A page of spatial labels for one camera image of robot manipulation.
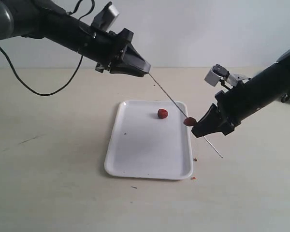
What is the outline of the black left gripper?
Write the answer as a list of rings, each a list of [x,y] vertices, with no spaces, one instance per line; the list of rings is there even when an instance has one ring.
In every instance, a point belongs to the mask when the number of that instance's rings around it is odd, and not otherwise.
[[[76,52],[97,62],[96,70],[107,70],[111,74],[144,77],[151,65],[131,44],[134,33],[124,28],[118,34],[77,23],[80,42]]]

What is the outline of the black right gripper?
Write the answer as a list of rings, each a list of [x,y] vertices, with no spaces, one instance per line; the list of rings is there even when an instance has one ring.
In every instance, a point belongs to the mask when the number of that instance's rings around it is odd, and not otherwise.
[[[197,138],[221,132],[228,135],[247,117],[251,102],[244,83],[232,89],[221,90],[215,95],[217,106],[212,103],[205,115],[192,127],[191,132]]]

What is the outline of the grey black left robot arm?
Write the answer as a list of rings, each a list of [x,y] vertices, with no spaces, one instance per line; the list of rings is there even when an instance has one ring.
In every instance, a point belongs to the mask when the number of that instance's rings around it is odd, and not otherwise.
[[[108,2],[87,25],[51,0],[0,0],[0,40],[47,38],[96,62],[98,72],[143,77],[151,65],[133,47],[133,32],[109,30],[118,15]]]

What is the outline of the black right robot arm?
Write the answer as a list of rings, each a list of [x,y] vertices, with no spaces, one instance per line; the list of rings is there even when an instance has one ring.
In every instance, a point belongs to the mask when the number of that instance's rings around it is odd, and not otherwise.
[[[197,138],[217,132],[228,135],[242,120],[283,94],[290,94],[290,49],[247,82],[238,81],[227,92],[218,92],[217,103],[210,106],[191,131]]]

